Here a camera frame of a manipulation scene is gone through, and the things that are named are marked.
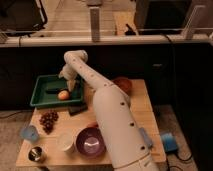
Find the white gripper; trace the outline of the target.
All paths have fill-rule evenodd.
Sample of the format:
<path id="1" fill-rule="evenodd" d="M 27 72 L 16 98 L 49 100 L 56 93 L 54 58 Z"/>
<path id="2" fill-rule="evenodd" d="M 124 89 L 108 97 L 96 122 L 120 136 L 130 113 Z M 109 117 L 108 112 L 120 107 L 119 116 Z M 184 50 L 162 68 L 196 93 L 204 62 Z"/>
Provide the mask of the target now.
<path id="1" fill-rule="evenodd" d="M 69 92 L 72 92 L 75 87 L 75 79 L 77 77 L 77 72 L 68 64 L 65 64 L 60 71 L 59 78 L 64 78 L 67 80 L 67 87 Z"/>

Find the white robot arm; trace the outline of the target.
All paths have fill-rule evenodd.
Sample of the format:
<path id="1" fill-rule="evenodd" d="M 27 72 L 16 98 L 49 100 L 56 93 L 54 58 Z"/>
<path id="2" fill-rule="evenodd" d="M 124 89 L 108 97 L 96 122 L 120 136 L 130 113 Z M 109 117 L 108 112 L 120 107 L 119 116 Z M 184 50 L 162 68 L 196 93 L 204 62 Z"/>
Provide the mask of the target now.
<path id="1" fill-rule="evenodd" d="M 85 50 L 67 51 L 60 76 L 80 75 L 94 90 L 93 110 L 114 171 L 159 171 L 130 110 L 130 98 L 86 64 Z"/>

